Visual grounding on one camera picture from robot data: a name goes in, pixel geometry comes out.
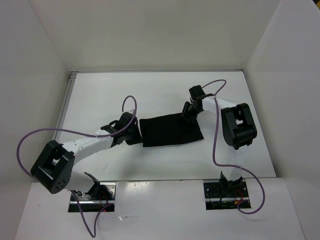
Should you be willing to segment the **black skirt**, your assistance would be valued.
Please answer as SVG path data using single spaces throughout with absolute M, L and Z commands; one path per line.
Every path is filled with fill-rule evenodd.
M 204 139 L 199 124 L 180 113 L 145 118 L 139 121 L 144 148 L 184 145 Z

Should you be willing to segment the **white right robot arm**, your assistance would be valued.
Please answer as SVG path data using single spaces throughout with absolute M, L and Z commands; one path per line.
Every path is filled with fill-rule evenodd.
M 182 117 L 194 122 L 202 112 L 209 112 L 216 116 L 212 159 L 217 167 L 222 168 L 219 191 L 223 196 L 229 197 L 242 187 L 243 171 L 255 176 L 244 168 L 244 161 L 247 147 L 258 135 L 257 128 L 250 107 L 246 103 L 230 103 L 213 94 L 201 95 L 185 102 Z M 222 130 L 223 140 L 230 154 L 229 159 L 221 163 L 216 159 L 219 130 Z

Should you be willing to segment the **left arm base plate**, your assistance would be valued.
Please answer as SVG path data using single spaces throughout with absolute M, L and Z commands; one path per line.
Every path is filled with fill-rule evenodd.
M 116 182 L 101 182 L 87 193 L 81 191 L 74 193 L 84 213 L 114 212 L 116 188 Z

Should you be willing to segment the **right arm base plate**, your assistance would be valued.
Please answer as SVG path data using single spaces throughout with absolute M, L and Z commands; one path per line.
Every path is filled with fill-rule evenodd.
M 240 209 L 250 209 L 251 203 L 247 184 L 244 181 L 242 185 L 229 193 L 223 193 L 218 180 L 203 182 L 204 198 L 206 210 L 232 210 L 237 209 L 240 203 Z

